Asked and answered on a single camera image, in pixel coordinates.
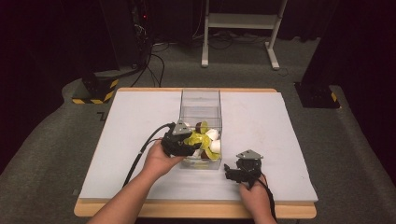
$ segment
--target white metal stand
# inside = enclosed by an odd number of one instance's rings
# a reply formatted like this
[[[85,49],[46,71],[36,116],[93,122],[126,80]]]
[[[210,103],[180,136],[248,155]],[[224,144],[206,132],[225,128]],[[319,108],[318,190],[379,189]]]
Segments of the white metal stand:
[[[206,0],[205,6],[205,34],[204,45],[202,51],[202,67],[209,66],[209,47],[208,32],[209,27],[218,28],[242,28],[242,29],[263,29],[273,30],[270,42],[265,42],[265,49],[271,61],[273,69],[279,69],[274,53],[274,44],[276,35],[282,22],[283,12],[285,11],[288,0],[281,0],[280,9],[277,15],[255,15],[255,14],[225,14],[225,13],[209,13],[209,0]]]

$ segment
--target yellow and black tape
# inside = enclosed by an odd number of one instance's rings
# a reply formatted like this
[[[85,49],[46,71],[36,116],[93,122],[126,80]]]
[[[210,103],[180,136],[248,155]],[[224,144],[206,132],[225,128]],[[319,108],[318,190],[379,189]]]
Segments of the yellow and black tape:
[[[101,105],[101,104],[107,104],[111,97],[114,94],[114,91],[116,89],[117,84],[119,83],[119,80],[113,80],[109,85],[108,88],[105,90],[101,90],[100,96],[94,96],[94,97],[73,97],[73,103],[77,105],[85,105],[85,104],[95,104],[95,105]]]
[[[332,100],[333,100],[334,102],[337,102],[337,96],[335,95],[334,92],[332,92]]]

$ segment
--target gray carpet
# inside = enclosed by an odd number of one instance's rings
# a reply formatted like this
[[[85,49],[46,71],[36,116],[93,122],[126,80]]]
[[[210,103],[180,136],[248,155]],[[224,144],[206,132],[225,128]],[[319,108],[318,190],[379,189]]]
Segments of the gray carpet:
[[[224,43],[211,44],[219,48]],[[319,198],[318,215],[300,223],[396,223],[396,190],[341,88],[332,86],[340,109],[303,108],[293,88],[293,82],[301,81],[317,44],[277,40],[279,71],[269,65],[262,42],[210,49],[205,69],[201,68],[201,48],[160,45],[154,51],[165,63],[163,87],[275,88],[282,93]],[[149,68],[158,77],[162,64],[153,57]],[[118,88],[130,86],[136,78],[122,78]],[[35,128],[0,176],[0,223],[88,220],[76,217],[73,209],[103,129],[98,112],[107,113],[111,102],[72,104],[78,83],[64,87],[64,104]],[[136,83],[136,87],[153,86],[149,71]]]

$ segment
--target black cable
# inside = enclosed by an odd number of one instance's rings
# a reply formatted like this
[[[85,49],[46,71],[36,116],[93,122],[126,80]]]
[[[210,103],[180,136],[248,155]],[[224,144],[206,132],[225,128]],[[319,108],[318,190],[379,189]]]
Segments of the black cable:
[[[154,141],[157,141],[157,140],[161,140],[161,138],[154,138],[154,139],[151,139],[148,143],[150,144],[151,142],[154,142]]]
[[[226,33],[226,35],[215,36],[215,39],[219,42],[229,42],[229,44],[226,45],[225,47],[218,48],[208,43],[207,45],[212,49],[227,49],[233,44],[233,37],[228,33]]]
[[[151,134],[151,136],[150,136],[150,137],[148,138],[148,140],[146,141],[145,145],[143,145],[142,148],[140,149],[139,153],[138,153],[137,156],[136,156],[136,159],[134,159],[134,163],[132,164],[132,167],[131,167],[131,169],[129,170],[128,175],[126,176],[125,181],[124,181],[124,184],[122,185],[122,187],[125,187],[125,185],[128,184],[129,179],[131,178],[132,173],[134,172],[134,169],[136,168],[137,163],[139,162],[140,158],[141,158],[142,155],[143,155],[143,152],[145,152],[146,147],[148,146],[148,144],[149,144],[150,142],[152,142],[151,138],[152,138],[157,132],[159,132],[162,128],[170,127],[171,125],[172,125],[172,123],[164,124],[163,126],[159,127],[157,130],[155,130],[154,133]]]
[[[158,83],[161,87],[163,84],[163,71],[165,70],[165,63],[163,62],[163,59],[160,56],[158,56],[157,54],[151,54],[151,56],[154,56],[154,57],[160,59],[161,63],[163,63],[163,70],[161,71],[160,82]]]
[[[243,169],[248,175],[250,175],[251,177],[253,177],[255,180],[259,181],[263,187],[267,187],[258,177],[254,176],[253,174],[251,174],[245,167],[241,166],[241,169]]]
[[[149,61],[151,60],[151,53],[148,55],[148,59],[145,62],[144,66],[145,68],[142,70],[142,72],[139,74],[139,76],[137,77],[137,79],[134,81],[134,83],[131,85],[131,87],[134,86],[134,84],[136,84],[136,82],[142,77],[143,73],[146,71],[146,69],[149,67]]]
[[[160,81],[158,80],[158,78],[155,76],[155,74],[152,72],[152,70],[148,67],[148,70],[151,74],[151,79],[152,79],[152,83],[155,87],[155,81],[157,81],[158,85],[160,85]]]

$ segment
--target person's left hand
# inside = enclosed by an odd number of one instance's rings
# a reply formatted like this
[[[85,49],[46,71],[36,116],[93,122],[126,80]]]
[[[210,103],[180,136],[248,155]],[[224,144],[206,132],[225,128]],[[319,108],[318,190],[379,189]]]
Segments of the person's left hand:
[[[184,157],[168,157],[163,152],[161,140],[157,140],[148,151],[142,172],[158,179],[161,176],[166,175],[172,167],[183,159]]]

